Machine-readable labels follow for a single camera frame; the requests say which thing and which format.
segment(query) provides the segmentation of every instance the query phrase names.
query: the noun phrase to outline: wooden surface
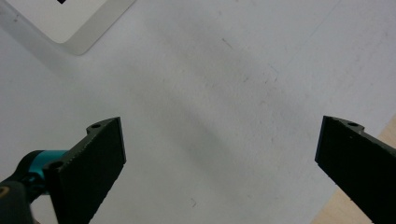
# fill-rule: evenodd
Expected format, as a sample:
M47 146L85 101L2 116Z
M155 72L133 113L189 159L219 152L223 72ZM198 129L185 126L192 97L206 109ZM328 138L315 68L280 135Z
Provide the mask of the wooden surface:
M396 147L396 116L378 136L378 139ZM369 224L372 221L354 204L349 197L337 189L311 224Z

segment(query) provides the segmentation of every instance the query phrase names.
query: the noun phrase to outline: white box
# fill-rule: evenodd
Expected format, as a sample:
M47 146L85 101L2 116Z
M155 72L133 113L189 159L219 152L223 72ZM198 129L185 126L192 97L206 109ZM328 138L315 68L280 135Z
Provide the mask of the white box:
M6 0L53 42L83 54L134 0Z

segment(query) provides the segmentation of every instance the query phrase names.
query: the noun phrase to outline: white table surface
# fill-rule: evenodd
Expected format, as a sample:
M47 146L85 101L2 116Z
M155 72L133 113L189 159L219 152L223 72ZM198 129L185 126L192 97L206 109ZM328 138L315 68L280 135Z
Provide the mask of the white table surface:
M393 0L137 0L73 56L0 5L0 180L121 116L127 163L92 223L309 223L334 191L321 118L396 111ZM56 223L49 197L34 202Z

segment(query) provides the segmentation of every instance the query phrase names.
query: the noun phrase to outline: screw hole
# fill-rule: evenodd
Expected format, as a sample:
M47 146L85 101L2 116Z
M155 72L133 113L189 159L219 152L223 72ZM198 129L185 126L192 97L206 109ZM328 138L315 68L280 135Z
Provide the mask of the screw hole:
M9 192L9 187L0 187L0 198L6 196Z
M359 126L359 124L354 123L354 122L349 122L348 125L352 126L352 127L358 127Z
M63 165L64 165L64 163L63 163L62 161L56 161L56 162L51 163L51 164L49 165L49 168L50 168L51 170L55 170L55 169L60 168L60 167L63 166Z

